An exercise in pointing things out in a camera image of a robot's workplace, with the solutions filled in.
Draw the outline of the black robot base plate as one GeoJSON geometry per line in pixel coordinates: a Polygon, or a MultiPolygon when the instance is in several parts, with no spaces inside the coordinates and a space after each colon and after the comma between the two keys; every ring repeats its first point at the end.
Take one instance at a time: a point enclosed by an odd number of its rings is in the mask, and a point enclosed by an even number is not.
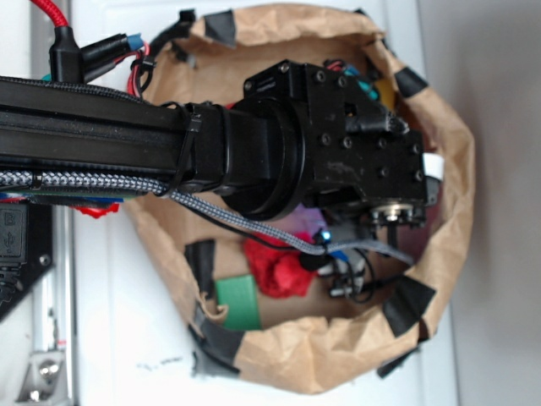
{"type": "Polygon", "coordinates": [[[1,318],[5,319],[53,265],[52,208],[28,207],[27,260],[19,266],[1,265],[1,318]]]}

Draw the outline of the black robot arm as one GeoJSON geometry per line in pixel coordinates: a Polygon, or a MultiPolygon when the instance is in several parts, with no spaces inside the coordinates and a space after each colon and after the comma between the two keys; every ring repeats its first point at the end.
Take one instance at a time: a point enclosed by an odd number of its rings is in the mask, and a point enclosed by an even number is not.
{"type": "Polygon", "coordinates": [[[424,223],[438,198],[423,136],[345,74],[285,60],[220,105],[161,106],[97,86],[4,78],[1,166],[50,188],[49,170],[153,178],[211,191],[255,221],[297,206],[376,226],[424,223]]]}

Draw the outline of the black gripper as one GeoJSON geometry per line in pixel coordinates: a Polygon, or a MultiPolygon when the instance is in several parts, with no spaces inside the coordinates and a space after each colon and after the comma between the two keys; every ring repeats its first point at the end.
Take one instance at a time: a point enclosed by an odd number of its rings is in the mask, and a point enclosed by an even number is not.
{"type": "Polygon", "coordinates": [[[425,224],[423,136],[353,77],[285,60],[245,81],[243,110],[270,125],[270,182],[243,197],[247,218],[302,205],[376,227],[425,224]]]}

